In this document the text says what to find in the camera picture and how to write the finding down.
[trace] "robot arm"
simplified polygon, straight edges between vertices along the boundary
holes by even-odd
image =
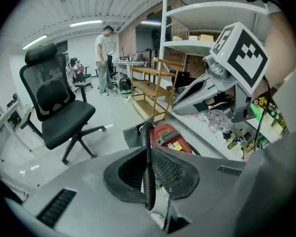
[[[226,26],[203,62],[206,73],[178,97],[174,113],[191,115],[218,109],[233,123],[253,118],[253,93],[269,65],[257,37],[240,22]],[[224,92],[232,87],[235,97],[226,99]],[[207,106],[205,100],[209,98],[214,98],[215,103]]]

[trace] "chair headrest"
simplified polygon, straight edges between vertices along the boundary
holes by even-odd
[[[27,65],[35,65],[40,62],[53,58],[57,53],[57,46],[54,43],[37,47],[26,52],[25,63]]]

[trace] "brick wall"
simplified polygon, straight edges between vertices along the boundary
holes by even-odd
[[[184,6],[179,0],[168,0],[168,6],[171,6],[171,9],[179,8]],[[130,25],[128,25],[125,30],[119,34],[119,50],[124,50],[125,55],[132,55],[136,53],[136,27],[144,21],[147,16],[153,12],[158,12],[162,10],[162,2],[156,4],[149,10],[145,11],[142,15],[140,15],[136,20],[134,20]],[[186,39],[186,31],[187,29],[182,26],[180,23],[175,23],[171,25],[171,37],[172,36],[179,36]],[[207,32],[197,32],[197,33],[190,33],[191,35],[200,35],[200,34],[208,34],[214,36],[214,41],[216,41],[219,34],[217,33],[207,33]],[[173,49],[166,49],[164,51],[164,59],[176,61],[176,62],[183,62],[184,54],[182,52],[173,50]],[[188,55],[186,58],[186,66],[185,71],[190,72],[190,75],[194,78],[199,77],[203,73],[205,73],[205,68],[202,62],[202,57],[200,56],[193,56]]]

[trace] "white t-shirt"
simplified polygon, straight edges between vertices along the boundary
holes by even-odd
[[[100,34],[97,36],[95,39],[95,61],[101,61],[99,54],[98,54],[98,45],[101,45],[102,48],[102,56],[105,61],[108,60],[108,52],[107,52],[107,43],[106,43],[106,38],[103,34]]]

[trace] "ceiling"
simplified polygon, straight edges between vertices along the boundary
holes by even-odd
[[[47,35],[42,42],[60,42],[75,36],[100,33],[111,25],[117,33],[141,13],[161,0],[22,0],[0,32],[1,39],[24,47]],[[182,0],[185,4],[206,1],[244,0]],[[102,23],[70,27],[70,24],[102,20]]]

